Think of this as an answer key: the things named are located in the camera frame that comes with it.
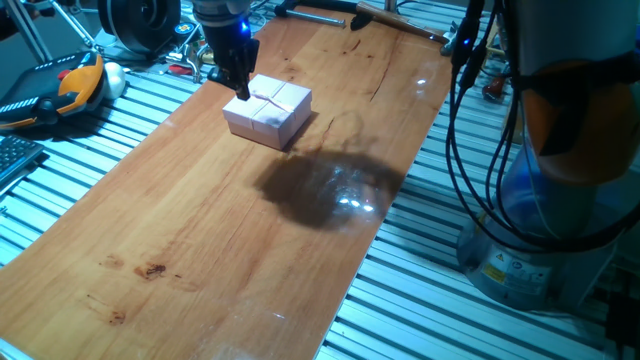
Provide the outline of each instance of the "keyboard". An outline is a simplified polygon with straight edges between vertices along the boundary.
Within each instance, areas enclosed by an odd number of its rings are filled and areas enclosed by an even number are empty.
[[[0,188],[13,180],[44,151],[44,146],[19,138],[7,136],[0,141]]]

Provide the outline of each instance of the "metal rod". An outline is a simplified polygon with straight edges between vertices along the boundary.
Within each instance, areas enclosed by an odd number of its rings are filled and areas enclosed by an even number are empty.
[[[80,38],[82,38],[82,41],[86,46],[93,48],[96,45],[96,41],[93,36],[91,36],[91,34],[89,34],[84,26],[80,24],[78,19],[73,16],[69,16],[69,14],[67,14],[62,6],[60,6],[60,4],[58,4],[55,0],[49,0],[49,3],[51,4],[51,6],[53,6],[56,12],[60,14],[60,16],[62,16],[62,18],[69,24],[69,26],[71,26],[71,28],[80,36]]]
[[[384,9],[386,11],[390,11],[392,13],[397,13],[398,9],[397,9],[397,2],[396,0],[384,0]]]
[[[333,19],[326,16],[312,15],[312,14],[302,13],[302,12],[293,11],[293,10],[287,10],[287,16],[302,19],[302,20],[312,21],[319,24],[337,26],[343,29],[347,26],[344,20]]]
[[[31,21],[31,17],[25,10],[24,6],[19,0],[2,0],[7,8],[7,12],[14,24],[20,31],[24,42],[27,47],[36,58],[36,61],[40,64],[46,64],[53,60],[49,49],[42,41],[40,33],[36,29],[36,26]]]

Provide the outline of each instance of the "pink box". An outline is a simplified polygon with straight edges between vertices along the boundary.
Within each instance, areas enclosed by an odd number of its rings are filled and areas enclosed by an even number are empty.
[[[311,90],[256,75],[251,98],[234,97],[223,109],[231,133],[282,150],[311,116]]]

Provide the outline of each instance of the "yellow sticker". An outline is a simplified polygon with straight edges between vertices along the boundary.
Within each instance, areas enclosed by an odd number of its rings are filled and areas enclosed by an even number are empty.
[[[506,273],[504,271],[500,271],[498,268],[491,265],[490,263],[487,263],[484,266],[484,269],[482,270],[482,272],[485,273],[488,277],[492,278],[493,280],[499,282],[500,284],[504,283]]]

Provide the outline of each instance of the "wood grain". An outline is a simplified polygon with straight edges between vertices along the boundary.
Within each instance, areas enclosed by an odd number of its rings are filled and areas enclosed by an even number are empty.
[[[313,90],[288,152],[231,135],[233,94],[205,84],[0,270],[0,337],[35,359],[314,356],[450,67],[376,23],[257,38],[257,73]]]

